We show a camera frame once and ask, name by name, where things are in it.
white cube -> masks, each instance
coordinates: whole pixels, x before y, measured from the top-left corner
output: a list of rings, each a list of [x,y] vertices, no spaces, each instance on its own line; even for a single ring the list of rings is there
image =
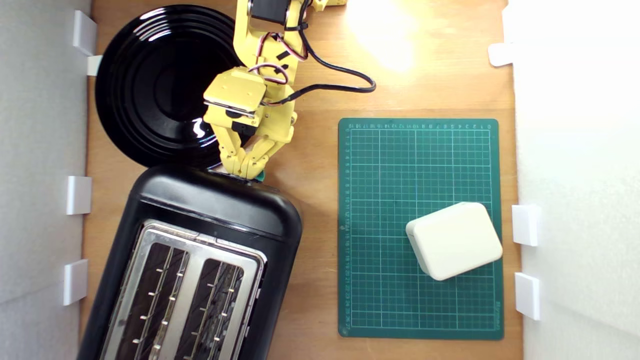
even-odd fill
[[[461,202],[406,225],[420,268],[446,280],[502,257],[502,244],[486,208]]]

white wall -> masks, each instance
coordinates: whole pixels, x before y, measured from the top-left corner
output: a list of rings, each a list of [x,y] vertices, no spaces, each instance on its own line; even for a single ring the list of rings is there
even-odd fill
[[[638,360],[639,5],[510,3],[519,199],[542,208],[540,246],[522,248],[541,284],[525,360]]]
[[[73,359],[79,307],[62,306],[82,217],[65,215],[84,175],[86,57],[74,10],[90,0],[0,0],[0,359]]]

white bracket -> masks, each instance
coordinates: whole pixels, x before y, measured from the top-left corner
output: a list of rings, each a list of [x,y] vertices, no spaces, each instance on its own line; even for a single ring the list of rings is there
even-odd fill
[[[92,179],[86,176],[69,176],[67,181],[67,215],[91,212]]]
[[[97,33],[98,25],[82,11],[76,10],[74,14],[74,47],[87,56],[95,55]]]
[[[502,32],[504,42],[491,44],[488,48],[489,62],[494,67],[500,67],[513,63],[514,41],[516,38],[517,23],[514,4],[505,6],[502,10]]]
[[[516,310],[533,320],[540,320],[540,280],[525,275],[515,274]]]
[[[86,74],[89,76],[98,76],[102,55],[89,56],[86,59]]]
[[[65,285],[62,304],[71,305],[87,294],[89,262],[86,259],[65,265]]]
[[[513,242],[538,246],[540,208],[535,205],[512,205]]]

grid lines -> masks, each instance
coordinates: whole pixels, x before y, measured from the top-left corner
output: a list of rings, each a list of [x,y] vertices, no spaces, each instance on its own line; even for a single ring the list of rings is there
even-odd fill
[[[486,206],[500,234],[497,123],[345,120],[340,273],[348,279],[340,279],[340,333],[501,338],[502,261],[435,281],[420,270],[404,231],[414,218],[474,201]]]

black toaster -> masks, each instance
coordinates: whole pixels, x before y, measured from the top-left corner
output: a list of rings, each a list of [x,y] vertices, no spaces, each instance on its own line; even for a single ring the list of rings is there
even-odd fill
[[[302,232],[255,181],[160,165],[133,186],[78,360],[265,359]]]

